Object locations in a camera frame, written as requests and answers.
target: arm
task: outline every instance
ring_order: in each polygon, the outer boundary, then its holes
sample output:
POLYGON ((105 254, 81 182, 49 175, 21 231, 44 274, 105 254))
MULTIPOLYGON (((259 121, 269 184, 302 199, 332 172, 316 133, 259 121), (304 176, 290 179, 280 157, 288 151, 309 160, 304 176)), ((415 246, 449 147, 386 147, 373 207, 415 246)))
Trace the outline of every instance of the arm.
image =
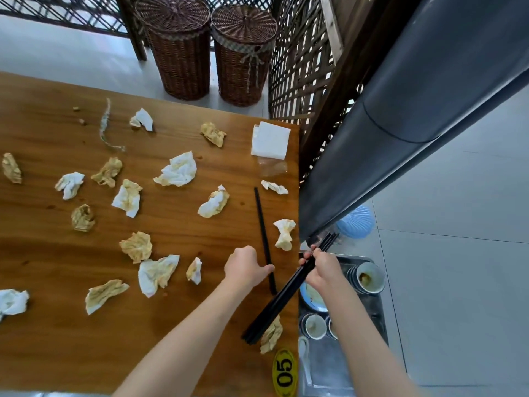
POLYGON ((373 325, 333 255, 314 250, 316 268, 307 282, 322 296, 346 356, 358 397, 420 397, 373 325))
POLYGON ((235 248, 221 284, 155 345, 113 396, 191 396, 235 309, 272 271, 273 265, 257 264, 251 246, 235 248))

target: wicker basket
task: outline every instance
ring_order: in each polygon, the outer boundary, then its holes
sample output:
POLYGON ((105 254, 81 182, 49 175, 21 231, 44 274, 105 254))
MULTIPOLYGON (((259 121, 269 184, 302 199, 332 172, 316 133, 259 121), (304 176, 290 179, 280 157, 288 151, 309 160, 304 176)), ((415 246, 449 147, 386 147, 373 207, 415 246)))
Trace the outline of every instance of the wicker basket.
POLYGON ((274 50, 276 20, 246 5, 222 6, 211 15, 221 98, 235 106, 261 99, 274 50))
POLYGON ((209 93, 209 9, 201 0, 138 0, 166 92, 196 100, 209 93))

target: chopsticks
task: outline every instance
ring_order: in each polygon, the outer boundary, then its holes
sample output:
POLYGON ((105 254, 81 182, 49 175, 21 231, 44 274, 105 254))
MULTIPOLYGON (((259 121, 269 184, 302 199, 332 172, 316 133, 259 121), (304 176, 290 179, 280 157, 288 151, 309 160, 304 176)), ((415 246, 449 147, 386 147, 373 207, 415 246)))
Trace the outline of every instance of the chopsticks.
MULTIPOLYGON (((325 238, 321 241, 319 248, 322 251, 327 251, 328 248, 338 238, 337 233, 328 233, 325 238)), ((268 327, 272 324, 277 315, 286 306, 288 301, 294 296, 296 291, 301 287, 301 284, 307 278, 307 275, 312 269, 316 267, 316 258, 312 255, 308 258, 307 262, 303 266, 300 266, 294 275, 288 280, 288 283, 283 289, 277 294, 268 305, 261 311, 255 320, 248 326, 246 331, 242 334, 242 338, 248 344, 255 344, 268 327)))
MULTIPOLYGON (((266 264, 271 265, 272 259, 270 258, 268 237, 266 236, 266 227, 263 217, 263 210, 261 208, 261 199, 259 198, 259 190, 257 189, 257 187, 253 189, 253 192, 255 193, 255 203, 257 205, 257 214, 259 215, 259 224, 261 225, 261 238, 263 240, 263 249, 265 250, 264 258, 266 259, 266 264)), ((270 284, 270 292, 272 293, 272 295, 277 295, 276 278, 273 272, 268 274, 268 283, 270 284)))

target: table top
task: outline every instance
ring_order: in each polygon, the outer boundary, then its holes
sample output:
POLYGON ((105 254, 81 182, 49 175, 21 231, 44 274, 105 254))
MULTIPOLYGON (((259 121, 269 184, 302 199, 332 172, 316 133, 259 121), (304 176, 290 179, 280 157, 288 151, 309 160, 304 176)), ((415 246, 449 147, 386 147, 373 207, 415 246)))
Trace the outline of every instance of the table top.
MULTIPOLYGON (((223 267, 237 246, 252 245, 265 262, 253 188, 259 187, 278 288, 297 267, 299 239, 292 250, 274 247, 274 221, 298 220, 298 140, 291 128, 288 171, 267 178, 284 185, 288 195, 260 186, 258 159, 250 155, 252 130, 262 119, 169 101, 113 93, 58 82, 0 73, 0 153, 14 155, 23 184, 0 177, 0 289, 27 290, 28 310, 0 323, 0 389, 112 393, 125 376, 173 327, 192 312, 224 277, 223 267), (105 146, 99 123, 112 101, 106 136, 125 145, 125 153, 105 146), (133 130, 129 119, 141 107, 153 117, 155 132, 133 130), (86 126, 79 124, 84 119, 86 126), (222 149, 199 132, 211 121, 227 133, 222 149), (180 188, 162 187, 152 179, 169 159, 193 151, 194 180, 180 188), (90 179, 111 156, 123 161, 116 187, 90 179), (78 171, 85 182, 72 200, 54 189, 59 178, 78 171), (111 207, 123 179, 143 187, 140 210, 131 219, 111 207), (197 214, 217 186, 230 194, 221 213, 197 214), (96 225, 74 231, 70 214, 87 203, 96 225), (139 266, 122 253, 119 241, 132 232, 150 234, 151 258, 179 254, 180 263, 165 289, 150 299, 137 281, 139 266), (185 272, 199 256, 202 282, 185 272), (88 316, 84 299, 90 287, 120 279, 130 289, 110 298, 88 316)), ((268 281, 250 293, 224 330, 195 390, 202 396, 272 396, 274 353, 261 355, 242 332, 271 299, 268 281)), ((297 351, 297 301, 281 313, 284 332, 277 347, 297 351)))

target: hand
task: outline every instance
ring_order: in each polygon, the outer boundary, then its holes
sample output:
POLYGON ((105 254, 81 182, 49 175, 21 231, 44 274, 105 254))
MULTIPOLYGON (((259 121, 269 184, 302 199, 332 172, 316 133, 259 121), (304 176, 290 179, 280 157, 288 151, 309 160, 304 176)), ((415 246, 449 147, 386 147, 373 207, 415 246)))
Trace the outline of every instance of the hand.
MULTIPOLYGON (((322 252, 320 248, 311 245, 313 255, 316 258, 316 268, 307 276, 307 283, 314 287, 320 294, 324 294, 328 287, 341 279, 345 279, 340 267, 340 262, 335 256, 327 252, 322 252)), ((299 260, 300 265, 304 265, 311 257, 310 252, 303 253, 303 258, 299 260)))
POLYGON ((274 265, 259 266, 255 249, 245 246, 235 248, 224 266, 224 273, 226 273, 226 280, 232 285, 249 293, 274 269, 274 265))

